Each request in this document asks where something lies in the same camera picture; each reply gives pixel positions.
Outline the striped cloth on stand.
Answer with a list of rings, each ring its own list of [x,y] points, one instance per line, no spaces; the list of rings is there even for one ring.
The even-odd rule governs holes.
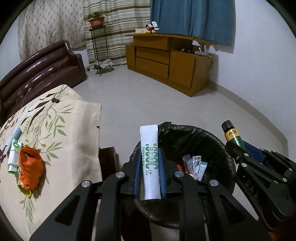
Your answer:
[[[94,69],[104,69],[104,68],[107,68],[107,67],[112,67],[114,65],[114,63],[112,62],[111,59],[106,59],[104,61],[98,61],[96,60],[95,63],[94,63]]]

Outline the small box on cabinet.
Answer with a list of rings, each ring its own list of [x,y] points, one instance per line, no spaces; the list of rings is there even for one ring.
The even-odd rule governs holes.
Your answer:
[[[145,34],[146,31],[147,31],[146,29],[135,29],[136,34]]]

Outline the yellow snack wrapper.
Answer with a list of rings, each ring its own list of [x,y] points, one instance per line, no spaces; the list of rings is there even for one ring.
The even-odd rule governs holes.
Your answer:
[[[32,191],[31,190],[26,190],[21,182],[18,182],[18,188],[20,189],[21,193],[24,194],[26,197],[31,197],[32,196]]]

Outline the dark brown leather sofa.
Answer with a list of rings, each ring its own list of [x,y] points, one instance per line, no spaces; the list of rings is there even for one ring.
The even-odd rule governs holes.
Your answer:
[[[81,54],[66,40],[41,49],[1,80],[1,125],[27,103],[62,84],[74,87],[87,79]]]

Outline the white green toothpaste tube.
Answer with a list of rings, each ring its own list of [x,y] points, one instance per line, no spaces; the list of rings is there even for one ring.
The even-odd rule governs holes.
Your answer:
[[[159,182],[158,126],[140,127],[142,156],[141,200],[161,199]]]

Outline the floral beige tablecloth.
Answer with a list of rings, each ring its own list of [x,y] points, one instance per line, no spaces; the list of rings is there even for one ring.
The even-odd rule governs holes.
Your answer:
[[[67,85],[35,98],[1,128],[1,208],[16,233],[28,240],[51,212],[84,180],[102,180],[99,163],[101,104],[85,101]],[[7,150],[20,141],[40,152],[46,173],[30,197],[8,172]]]

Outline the beige patterned curtain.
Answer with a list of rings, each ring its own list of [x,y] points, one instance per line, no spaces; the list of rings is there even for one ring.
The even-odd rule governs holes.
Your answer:
[[[62,40],[72,49],[85,44],[83,1],[32,1],[22,11],[18,18],[21,61]]]

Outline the white teal small tube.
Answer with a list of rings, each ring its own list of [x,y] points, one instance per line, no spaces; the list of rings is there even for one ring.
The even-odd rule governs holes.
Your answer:
[[[197,174],[197,180],[198,181],[202,181],[202,178],[204,176],[206,167],[207,167],[207,163],[206,162],[201,162],[200,163],[199,171],[198,171],[198,174]]]

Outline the potted green plant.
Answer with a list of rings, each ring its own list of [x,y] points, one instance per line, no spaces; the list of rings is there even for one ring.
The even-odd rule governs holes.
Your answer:
[[[110,16],[109,11],[92,11],[84,17],[84,20],[88,22],[92,28],[99,28],[103,27],[104,20],[107,16]]]

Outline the white green printed tube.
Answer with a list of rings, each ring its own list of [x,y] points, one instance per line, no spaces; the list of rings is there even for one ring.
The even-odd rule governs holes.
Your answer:
[[[8,158],[8,173],[16,175],[19,168],[20,150],[23,143],[21,140],[13,139]]]

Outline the wooden TV cabinet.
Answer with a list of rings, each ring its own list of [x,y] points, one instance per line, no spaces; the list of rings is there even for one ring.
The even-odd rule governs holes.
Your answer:
[[[129,70],[150,77],[189,97],[202,91],[213,65],[208,49],[215,43],[173,34],[132,34],[125,47]]]

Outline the striped curtain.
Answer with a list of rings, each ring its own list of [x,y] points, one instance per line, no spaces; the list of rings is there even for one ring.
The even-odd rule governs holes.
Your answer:
[[[86,25],[85,40],[89,66],[96,60],[111,59],[114,65],[126,63],[125,46],[132,44],[135,29],[142,29],[150,23],[150,1],[84,1],[83,16],[92,11],[109,11],[104,28],[95,31],[95,45]]]

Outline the orange plastic bag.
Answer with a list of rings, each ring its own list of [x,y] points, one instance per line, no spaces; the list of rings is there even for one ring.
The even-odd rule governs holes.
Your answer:
[[[20,150],[19,164],[21,169],[20,186],[26,191],[35,190],[45,173],[45,163],[40,152],[29,146],[23,147]]]

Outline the dark green bottle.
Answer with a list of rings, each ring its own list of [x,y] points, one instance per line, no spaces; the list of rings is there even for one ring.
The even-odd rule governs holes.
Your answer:
[[[224,131],[224,136],[227,142],[232,142],[245,150],[244,142],[237,128],[234,127],[233,123],[230,120],[224,121],[221,127],[222,127],[222,130]]]

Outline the blue medicine sachet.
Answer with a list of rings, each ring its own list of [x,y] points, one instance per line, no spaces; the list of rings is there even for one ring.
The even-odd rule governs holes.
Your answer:
[[[7,149],[7,153],[10,152],[10,149],[11,149],[11,146],[12,146],[12,143],[13,143],[13,140],[19,140],[20,136],[22,135],[22,130],[20,128],[17,128],[16,131],[14,132],[13,136],[11,137],[11,140],[9,142],[9,145],[8,145],[8,149]]]

